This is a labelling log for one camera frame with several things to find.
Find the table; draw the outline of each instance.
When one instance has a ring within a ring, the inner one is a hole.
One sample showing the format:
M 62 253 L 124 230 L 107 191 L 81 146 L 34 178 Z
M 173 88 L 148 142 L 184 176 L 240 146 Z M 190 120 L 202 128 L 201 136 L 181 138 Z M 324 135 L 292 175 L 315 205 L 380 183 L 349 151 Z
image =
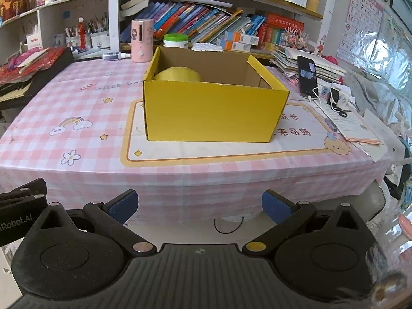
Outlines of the table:
M 147 67 L 98 60 L 63 70 L 0 139 L 0 188 L 42 177 L 48 201 L 67 209 L 135 189 L 139 209 L 128 223 L 181 223 L 259 212 L 269 188 L 293 201 L 357 195 L 388 167 L 388 158 L 373 163 L 342 141 L 341 154 L 332 152 L 339 136 L 293 100 L 271 143 L 149 142 L 141 81 Z

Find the alphabet poster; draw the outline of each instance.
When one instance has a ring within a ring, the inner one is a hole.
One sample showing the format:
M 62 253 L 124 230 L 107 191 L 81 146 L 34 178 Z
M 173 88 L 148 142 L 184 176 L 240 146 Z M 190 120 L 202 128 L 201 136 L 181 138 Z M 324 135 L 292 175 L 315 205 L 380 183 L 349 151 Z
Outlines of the alphabet poster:
M 336 56 L 360 68 L 371 58 L 384 8 L 376 0 L 350 0 Z

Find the green lid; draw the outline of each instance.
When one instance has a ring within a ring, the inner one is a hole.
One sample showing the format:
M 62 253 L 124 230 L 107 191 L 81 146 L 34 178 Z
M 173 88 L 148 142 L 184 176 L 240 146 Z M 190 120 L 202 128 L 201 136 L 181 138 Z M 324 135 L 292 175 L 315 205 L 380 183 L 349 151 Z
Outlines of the green lid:
M 163 39 L 170 42 L 186 42 L 189 41 L 189 36 L 184 34 L 166 34 L 163 36 Z

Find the decorative flowers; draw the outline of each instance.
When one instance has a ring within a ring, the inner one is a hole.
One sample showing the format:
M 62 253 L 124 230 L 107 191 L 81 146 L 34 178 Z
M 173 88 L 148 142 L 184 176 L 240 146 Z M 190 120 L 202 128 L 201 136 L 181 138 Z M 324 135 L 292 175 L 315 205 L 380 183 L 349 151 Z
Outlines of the decorative flowers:
M 63 159 L 61 160 L 60 164 L 67 164 L 71 166 L 75 163 L 75 160 L 79 160 L 80 158 L 80 155 L 76 154 L 76 150 L 71 150 L 70 153 L 63 153 Z

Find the cloud print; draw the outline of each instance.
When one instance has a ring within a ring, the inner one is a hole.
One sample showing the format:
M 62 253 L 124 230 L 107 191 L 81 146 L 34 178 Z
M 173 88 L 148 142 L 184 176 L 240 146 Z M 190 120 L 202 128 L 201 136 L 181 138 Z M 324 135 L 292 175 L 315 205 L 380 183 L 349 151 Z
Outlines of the cloud print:
M 80 129 L 84 129 L 84 128 L 90 128 L 92 126 L 92 122 L 85 120 L 85 121 L 80 121 L 79 123 L 77 123 L 74 127 L 73 130 L 80 130 Z
M 65 131 L 66 131 L 66 128 L 64 126 L 57 126 L 52 131 L 50 131 L 49 135 L 53 136 L 53 135 L 57 135 L 59 133 L 63 133 Z

